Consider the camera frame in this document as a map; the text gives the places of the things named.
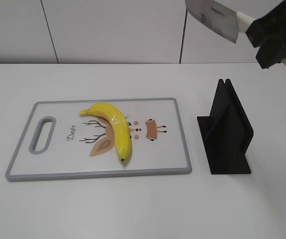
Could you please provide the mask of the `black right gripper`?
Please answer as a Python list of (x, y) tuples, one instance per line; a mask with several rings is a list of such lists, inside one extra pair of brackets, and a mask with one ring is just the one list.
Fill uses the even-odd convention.
[(262, 69), (268, 69), (285, 59), (286, 0), (267, 15), (254, 20), (246, 35), (254, 48), (259, 47), (256, 60)]

